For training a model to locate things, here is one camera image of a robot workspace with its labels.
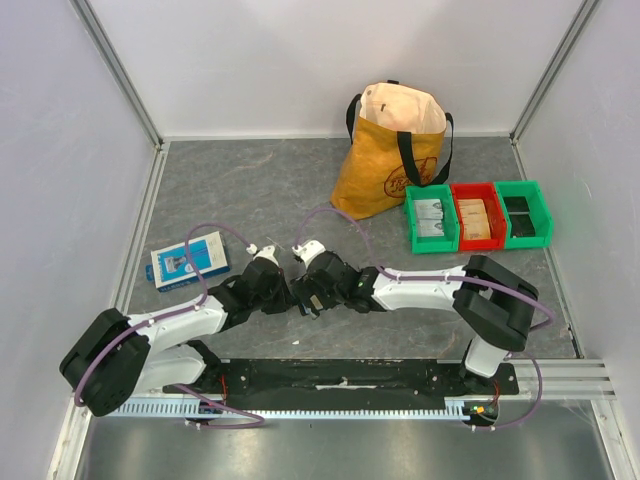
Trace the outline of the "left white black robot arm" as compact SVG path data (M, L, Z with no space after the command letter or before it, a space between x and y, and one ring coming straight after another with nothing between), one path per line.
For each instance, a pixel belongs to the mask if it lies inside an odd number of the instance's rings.
M261 311L279 314L293 304L284 272L273 258L255 256L244 271L202 296L146 314L101 312L60 363L74 402L96 417L132 395L172 384L201 393L216 388L220 369L197 338L227 331Z

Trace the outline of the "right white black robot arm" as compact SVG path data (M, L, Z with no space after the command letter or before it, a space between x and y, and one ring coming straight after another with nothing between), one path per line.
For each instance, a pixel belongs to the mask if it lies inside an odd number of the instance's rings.
M402 309L457 313L475 332L458 368L467 392L483 392L509 353L526 346L539 292L484 255L439 271L357 270L316 241L293 249L305 273L291 282L301 313L344 306L361 314Z

